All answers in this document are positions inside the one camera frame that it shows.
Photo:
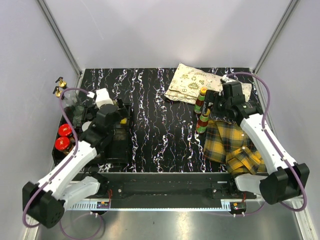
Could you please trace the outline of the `sago jar silver lid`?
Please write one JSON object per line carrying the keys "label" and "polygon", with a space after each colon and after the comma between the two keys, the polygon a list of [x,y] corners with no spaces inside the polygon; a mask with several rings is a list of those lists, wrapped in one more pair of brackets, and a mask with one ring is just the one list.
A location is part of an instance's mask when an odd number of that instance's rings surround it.
{"label": "sago jar silver lid", "polygon": [[91,123],[92,123],[91,121],[86,121],[86,122],[84,122],[84,123],[82,124],[81,130],[82,130],[83,133],[89,128],[89,126],[90,126]]}

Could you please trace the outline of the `tall green label sauce bottle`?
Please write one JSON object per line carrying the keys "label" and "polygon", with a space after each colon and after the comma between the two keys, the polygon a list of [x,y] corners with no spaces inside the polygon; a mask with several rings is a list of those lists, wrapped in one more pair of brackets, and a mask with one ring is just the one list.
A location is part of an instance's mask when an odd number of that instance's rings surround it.
{"label": "tall green label sauce bottle", "polygon": [[194,112],[196,114],[201,114],[201,112],[202,112],[202,106],[203,106],[204,101],[205,101],[206,92],[207,92],[207,88],[206,87],[202,87],[200,89],[200,92],[198,94],[198,97],[197,97],[195,105],[194,105]]}

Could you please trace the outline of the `red lid chili jar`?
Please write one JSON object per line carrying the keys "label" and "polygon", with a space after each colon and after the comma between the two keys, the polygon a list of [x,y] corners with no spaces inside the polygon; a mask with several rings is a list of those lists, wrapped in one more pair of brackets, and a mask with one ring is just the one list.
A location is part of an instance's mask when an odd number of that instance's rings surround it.
{"label": "red lid chili jar", "polygon": [[58,139],[69,140],[71,143],[75,143],[75,135],[72,131],[72,128],[69,124],[64,123],[58,128]]}
{"label": "red lid chili jar", "polygon": [[73,149],[74,143],[66,136],[60,136],[55,140],[54,148],[67,155]]}

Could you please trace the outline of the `short green label sauce bottle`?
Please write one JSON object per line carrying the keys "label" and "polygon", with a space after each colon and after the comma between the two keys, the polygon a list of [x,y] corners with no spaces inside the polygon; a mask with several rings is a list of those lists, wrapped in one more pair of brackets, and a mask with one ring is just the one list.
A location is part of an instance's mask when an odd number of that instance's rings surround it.
{"label": "short green label sauce bottle", "polygon": [[206,114],[201,114],[198,121],[197,121],[197,124],[196,124],[196,127],[195,127],[195,131],[198,133],[198,134],[203,134],[206,132],[207,130],[207,126],[208,126],[208,122],[209,122],[209,113],[206,113]]}

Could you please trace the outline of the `clear pump bottle gold top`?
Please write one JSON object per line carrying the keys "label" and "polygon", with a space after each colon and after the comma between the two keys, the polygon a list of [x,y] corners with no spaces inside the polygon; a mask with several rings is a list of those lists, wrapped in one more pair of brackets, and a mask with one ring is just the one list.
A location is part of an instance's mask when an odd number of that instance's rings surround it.
{"label": "clear pump bottle gold top", "polygon": [[[55,86],[53,94],[57,98],[60,98],[62,91],[66,90],[68,88],[68,85],[61,76],[55,81],[55,83],[57,84],[57,86]],[[62,106],[65,110],[75,110],[76,107],[79,107],[81,105],[81,101],[74,90],[66,92],[62,96],[61,101]]]}

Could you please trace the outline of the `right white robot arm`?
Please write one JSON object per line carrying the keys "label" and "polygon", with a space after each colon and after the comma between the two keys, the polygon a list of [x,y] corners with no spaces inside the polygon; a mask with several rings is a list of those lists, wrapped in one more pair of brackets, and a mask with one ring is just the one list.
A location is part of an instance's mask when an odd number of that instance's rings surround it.
{"label": "right white robot arm", "polygon": [[260,106],[246,101],[241,83],[224,83],[221,92],[207,90],[202,112],[234,121],[208,121],[204,141],[205,158],[225,165],[233,177],[227,185],[230,197],[250,192],[273,205],[302,196],[301,208],[306,207],[308,166],[297,163],[281,146]]}

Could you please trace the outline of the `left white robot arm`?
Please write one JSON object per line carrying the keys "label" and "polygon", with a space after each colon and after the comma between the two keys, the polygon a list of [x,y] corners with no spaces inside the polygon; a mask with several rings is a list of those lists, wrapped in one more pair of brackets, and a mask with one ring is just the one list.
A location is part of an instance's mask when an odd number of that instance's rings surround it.
{"label": "left white robot arm", "polygon": [[93,160],[113,140],[116,126],[129,116],[121,99],[116,104],[104,104],[96,113],[75,147],[45,177],[37,183],[27,182],[22,188],[22,220],[30,216],[46,228],[54,227],[64,212],[89,196],[103,198],[108,193],[108,179],[92,172],[70,185],[80,170]]}

